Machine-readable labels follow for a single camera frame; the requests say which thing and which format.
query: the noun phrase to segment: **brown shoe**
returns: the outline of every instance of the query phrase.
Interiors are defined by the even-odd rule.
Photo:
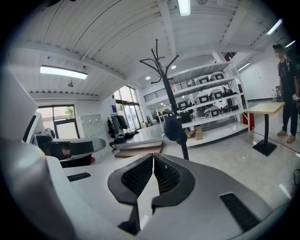
[[[296,140],[296,137],[294,135],[290,135],[286,142],[287,143],[293,143],[295,140]]]
[[[280,132],[277,133],[277,136],[287,136],[286,131],[281,130]]]

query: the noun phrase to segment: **square table base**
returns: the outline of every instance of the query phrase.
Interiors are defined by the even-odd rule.
[[[275,150],[275,148],[277,147],[276,145],[268,142],[267,145],[263,144],[264,140],[261,140],[260,142],[258,142],[256,145],[253,146],[253,148],[259,152],[261,152],[263,155],[268,156],[271,154],[272,151]]]

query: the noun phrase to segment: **man standing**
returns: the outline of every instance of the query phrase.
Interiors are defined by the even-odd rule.
[[[279,58],[278,74],[280,77],[280,90],[283,93],[285,106],[283,108],[283,127],[278,136],[287,136],[287,123],[291,118],[291,136],[287,139],[288,143],[293,143],[296,140],[298,111],[296,102],[293,100],[293,95],[299,97],[299,86],[297,80],[296,67],[285,58],[284,48],[282,45],[273,45],[276,56]]]

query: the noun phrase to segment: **wooden tabletop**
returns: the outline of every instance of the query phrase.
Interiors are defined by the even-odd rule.
[[[285,103],[260,103],[254,107],[251,107],[245,111],[245,113],[257,113],[257,114],[275,114],[277,113]]]

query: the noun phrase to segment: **red line on floor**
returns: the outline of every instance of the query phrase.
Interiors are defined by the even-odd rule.
[[[257,132],[255,132],[255,131],[252,131],[252,132],[264,137],[264,135],[262,135],[262,134],[260,134],[260,133],[257,133]],[[275,141],[275,142],[281,144],[282,146],[285,146],[285,147],[289,148],[290,150],[293,150],[294,152],[297,152],[297,153],[300,154],[300,152],[298,152],[298,151],[296,151],[295,149],[292,149],[292,148],[290,148],[290,147],[288,147],[288,146],[282,144],[281,142],[278,142],[278,141],[276,141],[276,140],[274,140],[274,139],[272,139],[272,138],[269,138],[269,137],[268,137],[268,139],[271,139],[272,141]]]

